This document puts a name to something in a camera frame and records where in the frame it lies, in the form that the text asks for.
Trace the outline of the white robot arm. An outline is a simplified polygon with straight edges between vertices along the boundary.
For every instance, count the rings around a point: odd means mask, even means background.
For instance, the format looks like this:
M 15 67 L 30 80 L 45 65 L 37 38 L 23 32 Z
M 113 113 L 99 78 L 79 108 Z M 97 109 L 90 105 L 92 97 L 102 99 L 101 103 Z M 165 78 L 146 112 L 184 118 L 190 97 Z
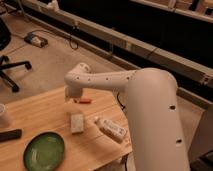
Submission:
M 176 79 L 166 70 L 144 68 L 93 73 L 85 63 L 65 75 L 65 97 L 85 88 L 123 92 L 136 171 L 190 171 L 177 104 Z

